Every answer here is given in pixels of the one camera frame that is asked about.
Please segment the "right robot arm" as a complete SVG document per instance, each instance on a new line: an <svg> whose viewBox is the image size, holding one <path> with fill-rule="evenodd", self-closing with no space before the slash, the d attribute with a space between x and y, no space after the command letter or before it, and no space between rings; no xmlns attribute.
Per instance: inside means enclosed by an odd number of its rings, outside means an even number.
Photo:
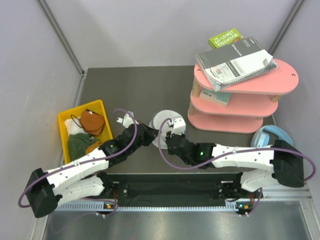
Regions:
<svg viewBox="0 0 320 240"><path fill-rule="evenodd" d="M284 140L264 147L237 147L216 143L193 143L184 134L166 136L170 155L190 169L249 168L240 172L231 188L239 198L271 185L302 188L305 185L303 156Z"/></svg>

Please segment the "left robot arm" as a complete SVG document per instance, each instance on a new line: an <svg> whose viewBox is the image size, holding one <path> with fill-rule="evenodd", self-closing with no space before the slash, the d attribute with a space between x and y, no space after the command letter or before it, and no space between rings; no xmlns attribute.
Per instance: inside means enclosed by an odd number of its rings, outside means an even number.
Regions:
<svg viewBox="0 0 320 240"><path fill-rule="evenodd" d="M138 148L149 146L158 133L138 121L79 159L56 169L34 170L25 188L34 216L42 218L59 206L82 198L109 198L114 183L104 171L125 161Z"/></svg>

